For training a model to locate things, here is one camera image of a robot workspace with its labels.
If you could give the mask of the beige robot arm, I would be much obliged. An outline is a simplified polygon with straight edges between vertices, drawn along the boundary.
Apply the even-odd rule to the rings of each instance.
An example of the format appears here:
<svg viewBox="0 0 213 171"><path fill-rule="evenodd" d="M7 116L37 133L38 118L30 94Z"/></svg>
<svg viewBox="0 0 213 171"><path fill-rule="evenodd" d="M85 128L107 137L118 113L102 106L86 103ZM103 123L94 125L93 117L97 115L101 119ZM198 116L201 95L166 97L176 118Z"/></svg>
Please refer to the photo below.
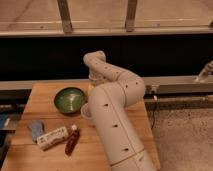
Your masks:
<svg viewBox="0 0 213 171"><path fill-rule="evenodd" d="M84 58L95 85L88 108L112 171L157 171L125 108L141 101L143 79L130 70L109 64L103 51Z"/></svg>

